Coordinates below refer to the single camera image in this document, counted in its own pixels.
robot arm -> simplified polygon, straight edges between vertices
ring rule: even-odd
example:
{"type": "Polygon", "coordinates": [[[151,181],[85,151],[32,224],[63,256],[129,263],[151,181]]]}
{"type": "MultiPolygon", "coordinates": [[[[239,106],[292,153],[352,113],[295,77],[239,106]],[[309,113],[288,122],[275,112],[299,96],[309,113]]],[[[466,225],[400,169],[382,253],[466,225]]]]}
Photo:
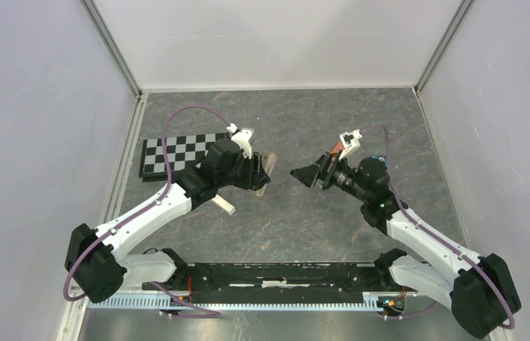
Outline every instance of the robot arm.
{"type": "Polygon", "coordinates": [[[128,253],[163,225],[209,200],[217,200],[218,205],[227,204],[217,195],[220,188],[233,185],[262,195],[270,181],[275,156],[252,151],[251,129],[234,132],[230,140],[219,140],[210,147],[200,167],[179,172],[165,197],[162,194],[166,186],[111,222],[96,229],[82,224],[73,230],[65,262],[67,271],[71,271],[89,245],[104,238],[80,261],[72,276],[92,302],[106,300],[122,286],[167,281],[176,269],[174,260],[167,254],[162,251],[143,255],[128,253]],[[269,167],[264,165],[267,157],[269,167]],[[123,221],[127,223],[115,229],[123,221]]]}
{"type": "Polygon", "coordinates": [[[362,201],[361,213],[368,224],[428,262],[421,263],[399,249],[382,254],[374,262],[382,285],[407,286],[431,297],[451,309],[470,334],[484,337],[506,320],[507,313],[474,264],[499,289],[510,311],[517,312],[521,303],[503,259],[495,254],[480,256],[424,222],[404,202],[399,205],[384,159],[370,157],[356,168],[348,166],[346,157],[359,147],[359,138],[359,131],[340,134],[343,150],[325,153],[313,165],[292,170],[291,175],[310,188],[321,181],[323,190],[336,186],[362,201]]]}

purple cable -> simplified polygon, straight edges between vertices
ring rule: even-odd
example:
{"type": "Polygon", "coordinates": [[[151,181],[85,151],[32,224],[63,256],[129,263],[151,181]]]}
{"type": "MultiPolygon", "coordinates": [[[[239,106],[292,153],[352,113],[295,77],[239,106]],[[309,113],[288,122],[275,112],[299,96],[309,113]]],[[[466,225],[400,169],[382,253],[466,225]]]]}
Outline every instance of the purple cable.
{"type": "MultiPolygon", "coordinates": [[[[173,117],[175,117],[177,114],[179,114],[180,112],[184,112],[185,110],[188,110],[188,109],[202,109],[202,110],[206,110],[207,112],[210,112],[211,114],[214,114],[216,117],[219,117],[219,119],[221,119],[226,126],[230,126],[231,123],[229,121],[227,121],[221,114],[219,114],[218,112],[212,110],[212,109],[209,109],[207,107],[204,107],[202,105],[198,105],[198,104],[194,104],[194,105],[188,105],[186,107],[182,107],[180,108],[178,111],[174,112],[171,117],[169,117],[167,119],[167,122],[165,123],[165,126],[163,128],[163,140],[162,140],[162,147],[163,147],[163,155],[165,156],[165,167],[166,167],[166,171],[167,171],[167,174],[171,174],[171,165],[169,163],[169,158],[167,156],[167,147],[166,147],[166,142],[167,142],[167,129],[169,127],[169,124],[171,122],[171,119],[173,119],[173,117]]],[[[165,187],[165,190],[162,192],[162,194],[160,194],[158,196],[158,199],[157,200],[162,200],[165,196],[167,196],[167,194],[169,193],[169,191],[171,190],[171,186],[173,185],[173,180],[171,179],[172,177],[171,176],[167,176],[167,185],[165,187]]],[[[128,216],[127,218],[123,219],[121,222],[119,222],[118,224],[116,224],[114,227],[112,227],[112,229],[108,230],[108,232],[104,233],[102,236],[100,236],[98,239],[96,239],[93,243],[91,243],[82,253],[81,255],[79,255],[79,257],[77,258],[77,260],[75,261],[75,263],[70,267],[70,270],[68,271],[68,274],[66,275],[66,279],[64,281],[64,288],[63,288],[63,295],[64,295],[64,299],[69,301],[69,302],[75,302],[75,301],[78,301],[82,298],[84,298],[85,296],[87,296],[86,294],[82,294],[82,295],[79,295],[79,296],[75,296],[75,297],[72,297],[69,293],[68,293],[68,289],[70,287],[70,282],[72,280],[72,276],[75,274],[76,270],[79,268],[79,265],[83,262],[83,260],[85,259],[85,257],[87,257],[87,255],[93,251],[93,249],[95,249],[95,247],[100,244],[101,242],[103,242],[106,238],[112,236],[112,230],[114,231],[119,231],[125,224],[127,224],[128,222],[132,221],[133,219],[139,217],[140,215],[142,215],[143,213],[145,213],[145,211],[147,210],[150,210],[152,207],[156,206],[156,203],[155,202],[151,202],[150,204],[148,204],[147,206],[145,206],[144,208],[140,209],[139,211],[135,212],[134,214],[128,216]]],[[[217,312],[217,311],[211,311],[211,310],[207,310],[207,309],[204,309],[204,308],[199,308],[195,305],[192,305],[190,303],[186,303],[186,302],[182,302],[180,299],[178,299],[177,297],[175,297],[173,294],[171,294],[169,291],[167,291],[165,288],[163,288],[160,284],[156,283],[156,282],[151,282],[156,288],[162,290],[164,293],[166,293],[167,295],[169,295],[173,300],[175,301],[178,301],[180,304],[182,305],[185,305],[189,308],[193,308],[193,309],[196,309],[196,310],[199,310],[199,311],[203,311],[203,312],[206,312],[208,313],[207,315],[184,315],[183,317],[184,318],[213,318],[213,317],[217,317],[219,315],[221,315],[221,313],[217,312]]]]}
{"type": "MultiPolygon", "coordinates": [[[[384,130],[384,144],[386,145],[386,163],[388,165],[387,168],[390,170],[391,168],[390,166],[391,161],[390,161],[390,156],[389,156],[390,155],[390,133],[387,127],[384,125],[371,126],[369,128],[362,129],[360,133],[361,135],[364,136],[365,134],[369,133],[371,130],[376,129],[376,128],[382,128],[384,130]]],[[[514,321],[514,315],[512,314],[512,311],[510,310],[508,303],[506,302],[506,299],[504,298],[502,293],[499,292],[499,289],[497,288],[495,283],[493,283],[493,281],[489,278],[489,276],[480,268],[480,266],[478,266],[478,264],[476,264],[472,259],[470,259],[470,257],[468,257],[465,254],[462,254],[459,249],[447,243],[443,238],[439,237],[436,233],[430,231],[428,228],[424,227],[422,224],[419,224],[418,221],[415,220],[403,206],[403,203],[401,202],[401,199],[399,198],[399,194],[395,186],[393,185],[392,181],[390,182],[390,187],[391,187],[391,190],[393,191],[395,200],[397,201],[397,205],[399,205],[399,209],[412,224],[416,225],[418,228],[424,231],[427,235],[434,238],[437,242],[441,243],[444,247],[452,251],[454,254],[457,254],[462,259],[464,259],[466,263],[468,263],[482,277],[482,279],[484,279],[485,282],[487,282],[487,285],[491,288],[491,291],[493,291],[493,293],[497,296],[499,303],[502,305],[503,309],[506,312],[506,316],[508,317],[508,321],[509,321],[508,325],[501,324],[501,327],[504,329],[514,329],[514,327],[516,326],[516,321],[514,321]]],[[[422,310],[420,313],[427,311],[431,307],[428,307],[427,309],[422,310]]]]}

